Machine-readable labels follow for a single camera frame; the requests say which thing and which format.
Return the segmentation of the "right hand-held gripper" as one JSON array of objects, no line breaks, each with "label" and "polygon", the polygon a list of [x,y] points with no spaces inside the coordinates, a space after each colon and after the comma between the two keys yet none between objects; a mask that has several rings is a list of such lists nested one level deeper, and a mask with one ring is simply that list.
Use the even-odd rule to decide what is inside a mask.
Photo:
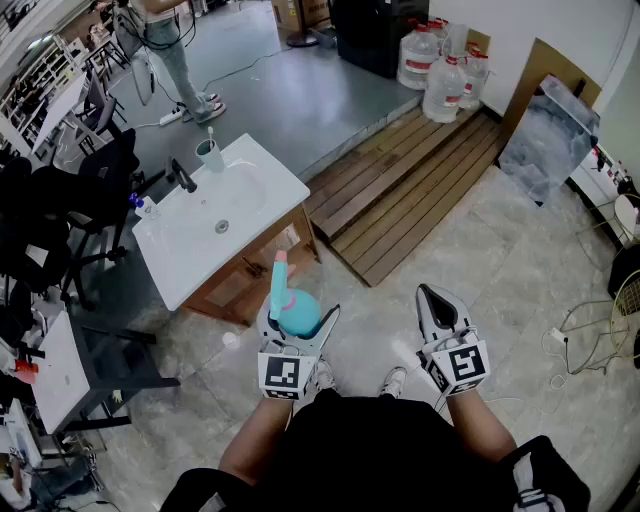
[{"label": "right hand-held gripper", "polygon": [[420,284],[416,306],[427,343],[421,350],[422,368],[441,395],[449,397],[478,387],[489,376],[489,357],[486,342],[470,328],[472,320],[464,302],[448,291],[441,296]]}]

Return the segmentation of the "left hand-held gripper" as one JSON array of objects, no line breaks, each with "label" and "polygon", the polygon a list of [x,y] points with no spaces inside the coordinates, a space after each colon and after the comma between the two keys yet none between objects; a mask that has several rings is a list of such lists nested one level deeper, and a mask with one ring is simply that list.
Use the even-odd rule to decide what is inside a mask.
[{"label": "left hand-held gripper", "polygon": [[270,303],[264,302],[256,317],[262,344],[258,352],[258,384],[267,398],[300,400],[307,394],[328,338],[341,312],[336,304],[310,335],[284,340],[277,323],[270,324]]}]

